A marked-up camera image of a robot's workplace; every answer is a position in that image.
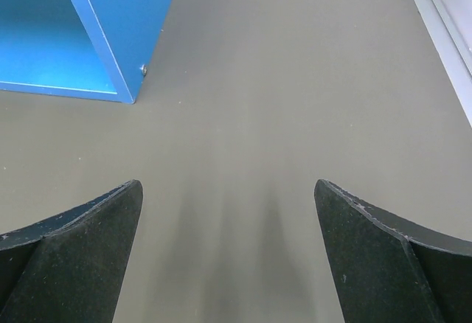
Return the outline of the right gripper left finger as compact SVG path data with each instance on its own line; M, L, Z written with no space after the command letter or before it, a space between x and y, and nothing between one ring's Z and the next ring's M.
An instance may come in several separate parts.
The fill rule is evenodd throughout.
M142 211L131 180L1 235L2 322L112 322Z

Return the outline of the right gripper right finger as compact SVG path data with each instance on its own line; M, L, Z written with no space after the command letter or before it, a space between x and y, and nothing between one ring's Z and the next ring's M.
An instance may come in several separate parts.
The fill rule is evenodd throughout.
M345 322L470 322L471 242L319 179L314 201Z

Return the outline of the blue pink yellow bookshelf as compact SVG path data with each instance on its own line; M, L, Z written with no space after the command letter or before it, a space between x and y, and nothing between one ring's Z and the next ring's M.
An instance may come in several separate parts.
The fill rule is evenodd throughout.
M1 0L1 89L132 104L172 0Z

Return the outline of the aluminium corner frame post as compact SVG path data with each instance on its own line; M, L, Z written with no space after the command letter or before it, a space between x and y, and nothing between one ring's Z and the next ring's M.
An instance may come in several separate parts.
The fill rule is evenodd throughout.
M471 120L471 0L414 0L468 120Z

